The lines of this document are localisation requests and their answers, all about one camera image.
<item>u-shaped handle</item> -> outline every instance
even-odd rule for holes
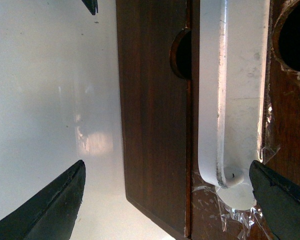
[[[270,2],[200,4],[199,171],[230,194],[249,186],[253,199],[249,167],[261,145]]]

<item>white wall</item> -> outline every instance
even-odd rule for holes
[[[125,199],[116,6],[98,2],[92,16],[81,0],[0,0],[0,219],[83,159],[72,240],[170,240]]]

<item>wooden edge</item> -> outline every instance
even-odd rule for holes
[[[144,214],[147,218],[149,218],[156,225],[160,226],[165,232],[170,234],[175,240],[189,240],[189,238],[184,237],[180,234],[180,232],[176,231],[171,226],[167,225],[164,221],[158,218],[156,215],[152,214],[150,211],[145,209],[139,203],[135,202],[132,198],[130,198],[127,194],[125,195],[126,199],[129,203],[131,203],[135,208],[137,208],[142,214]]]

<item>dark wooden surface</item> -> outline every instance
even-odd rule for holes
[[[277,31],[274,29],[280,15],[290,12],[287,0],[273,0],[272,51],[270,53],[269,96],[275,117],[275,138],[280,150],[268,166],[300,185],[300,72],[282,65],[274,52],[277,50]]]
[[[183,239],[190,234],[189,82],[173,73],[169,55],[186,27],[186,0],[117,0],[116,12],[126,197]]]
[[[265,106],[272,104],[270,137],[280,150],[267,165],[300,185],[300,73],[282,66],[273,39],[288,2],[271,0]],[[242,227],[230,222],[223,232],[216,196],[190,190],[202,185],[197,174],[200,0],[116,4],[127,199],[176,239],[191,233],[193,240],[236,240]],[[186,23],[192,29],[191,81],[176,77],[169,64],[171,43]],[[248,239],[267,238],[254,225]]]

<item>circular hole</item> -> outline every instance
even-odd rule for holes
[[[170,66],[183,79],[191,79],[191,31],[182,30],[174,39],[170,50]]]
[[[300,3],[286,18],[278,38],[281,59],[300,72]]]

